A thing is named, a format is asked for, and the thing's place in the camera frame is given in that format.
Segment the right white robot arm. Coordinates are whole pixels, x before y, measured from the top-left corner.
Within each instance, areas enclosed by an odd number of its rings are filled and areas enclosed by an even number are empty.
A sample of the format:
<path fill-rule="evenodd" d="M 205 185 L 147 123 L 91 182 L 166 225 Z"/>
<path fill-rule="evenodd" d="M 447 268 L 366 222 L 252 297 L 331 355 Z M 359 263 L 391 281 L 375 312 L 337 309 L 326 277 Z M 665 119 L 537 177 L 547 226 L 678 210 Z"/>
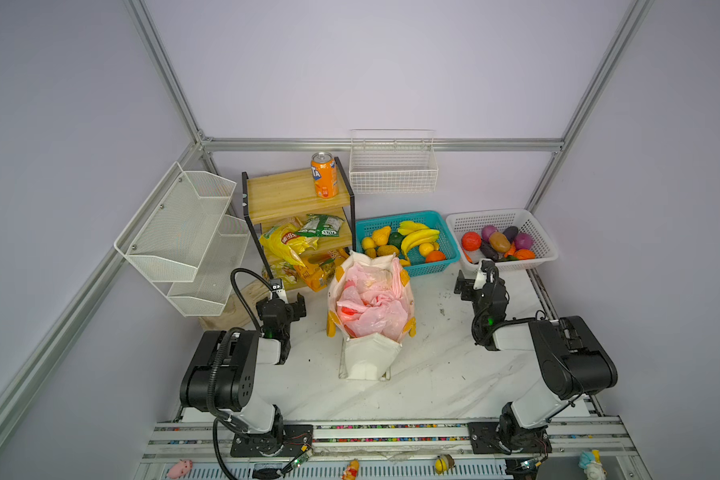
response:
<path fill-rule="evenodd" d="M 540 371 L 527 392 L 502 407 L 496 422 L 469 425 L 474 452 L 544 455 L 550 447 L 546 430 L 555 416 L 580 397 L 617 384 L 614 362 L 582 317 L 509 318 L 510 295 L 495 262 L 482 261 L 473 278 L 460 272 L 454 294 L 472 305 L 477 346 L 530 352 Z"/>

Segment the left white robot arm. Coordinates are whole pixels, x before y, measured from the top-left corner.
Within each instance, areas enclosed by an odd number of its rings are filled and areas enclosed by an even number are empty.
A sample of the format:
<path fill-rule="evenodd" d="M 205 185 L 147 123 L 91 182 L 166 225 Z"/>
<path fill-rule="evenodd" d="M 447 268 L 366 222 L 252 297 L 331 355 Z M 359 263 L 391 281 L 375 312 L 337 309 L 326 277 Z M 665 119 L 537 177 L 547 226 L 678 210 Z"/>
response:
<path fill-rule="evenodd" d="M 298 456 L 312 446 L 314 427 L 286 422 L 256 392 L 255 380 L 259 366 L 288 359 L 291 326 L 307 316 L 305 299 L 290 302 L 280 280 L 246 268 L 234 269 L 230 284 L 253 328 L 203 333 L 181 381 L 181 406 L 210 414 L 215 435 L 232 434 L 231 458 Z"/>

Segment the pink plastic grocery bag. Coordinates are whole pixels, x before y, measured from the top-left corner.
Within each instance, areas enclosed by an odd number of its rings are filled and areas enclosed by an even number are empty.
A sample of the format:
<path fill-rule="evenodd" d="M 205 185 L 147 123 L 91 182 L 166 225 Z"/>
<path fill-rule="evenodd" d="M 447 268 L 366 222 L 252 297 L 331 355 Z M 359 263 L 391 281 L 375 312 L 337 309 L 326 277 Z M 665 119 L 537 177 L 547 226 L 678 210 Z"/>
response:
<path fill-rule="evenodd" d="M 399 341 L 412 318 L 406 271 L 396 257 L 387 266 L 354 264 L 342 277 L 336 314 L 351 338 L 380 334 Z"/>

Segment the white canvas tote bag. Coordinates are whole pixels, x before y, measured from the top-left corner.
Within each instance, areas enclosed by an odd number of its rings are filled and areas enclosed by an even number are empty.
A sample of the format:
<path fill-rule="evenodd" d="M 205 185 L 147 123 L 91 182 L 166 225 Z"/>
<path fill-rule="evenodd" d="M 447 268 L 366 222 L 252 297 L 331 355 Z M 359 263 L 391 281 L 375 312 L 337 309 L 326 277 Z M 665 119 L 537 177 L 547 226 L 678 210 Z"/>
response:
<path fill-rule="evenodd" d="M 339 334 L 342 337 L 342 350 L 339 367 L 339 377 L 345 380 L 382 381 L 391 378 L 391 366 L 402 350 L 405 337 L 416 334 L 415 300 L 408 272 L 404 280 L 408 281 L 407 291 L 412 296 L 412 318 L 405 327 L 401 340 L 393 341 L 380 334 L 373 334 L 361 338 L 351 338 L 342 328 L 336 314 L 336 301 L 339 289 L 343 286 L 342 277 L 349 267 L 354 264 L 387 266 L 394 255 L 372 258 L 365 254 L 353 252 L 349 258 L 336 270 L 333 280 L 327 291 L 327 321 L 326 334 L 333 337 Z"/>

